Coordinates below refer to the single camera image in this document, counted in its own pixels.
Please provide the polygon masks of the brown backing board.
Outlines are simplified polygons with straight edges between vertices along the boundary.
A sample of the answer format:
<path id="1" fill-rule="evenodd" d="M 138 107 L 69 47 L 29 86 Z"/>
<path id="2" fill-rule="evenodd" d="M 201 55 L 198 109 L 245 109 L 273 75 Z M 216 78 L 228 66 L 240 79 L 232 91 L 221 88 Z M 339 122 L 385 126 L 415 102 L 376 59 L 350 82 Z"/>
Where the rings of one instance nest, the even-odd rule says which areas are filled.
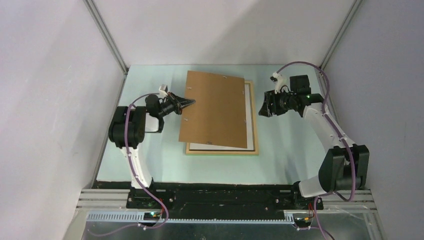
<path id="1" fill-rule="evenodd" d="M 244 78 L 189 70 L 184 97 L 180 142 L 247 148 Z"/>

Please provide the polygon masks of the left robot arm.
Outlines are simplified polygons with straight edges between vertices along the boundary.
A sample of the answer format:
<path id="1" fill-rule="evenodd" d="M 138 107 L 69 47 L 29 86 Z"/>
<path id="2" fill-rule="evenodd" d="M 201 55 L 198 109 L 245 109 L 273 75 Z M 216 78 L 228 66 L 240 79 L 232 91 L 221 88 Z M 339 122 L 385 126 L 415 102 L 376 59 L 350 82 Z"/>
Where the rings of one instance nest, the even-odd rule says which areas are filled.
<path id="1" fill-rule="evenodd" d="M 121 150 L 131 174 L 131 186 L 149 188 L 153 182 L 147 161 L 140 153 L 141 144 L 148 133 L 162 133 L 165 116 L 194 105 L 194 99 L 184 98 L 172 92 L 149 93 L 136 98 L 128 106 L 117 106 L 108 128 L 108 138 Z"/>

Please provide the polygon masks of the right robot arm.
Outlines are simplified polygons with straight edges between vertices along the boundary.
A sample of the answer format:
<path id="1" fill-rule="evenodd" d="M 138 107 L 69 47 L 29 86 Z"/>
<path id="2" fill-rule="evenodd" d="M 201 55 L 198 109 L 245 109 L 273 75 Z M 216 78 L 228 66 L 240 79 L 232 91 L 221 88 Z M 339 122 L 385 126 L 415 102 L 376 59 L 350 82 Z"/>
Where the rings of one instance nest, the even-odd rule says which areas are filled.
<path id="1" fill-rule="evenodd" d="M 264 93 L 264 101 L 258 114 L 273 117 L 288 111 L 297 112 L 314 130 L 326 151 L 324 160 L 315 177 L 295 184 L 298 191 L 291 194 L 291 204 L 304 209 L 311 197 L 350 190 L 353 199 L 355 191 L 364 187 L 368 171 L 369 149 L 356 144 L 336 123 L 325 104 L 324 97 L 312 93 L 307 75 L 286 78 L 274 72 L 270 77 L 275 88 Z"/>

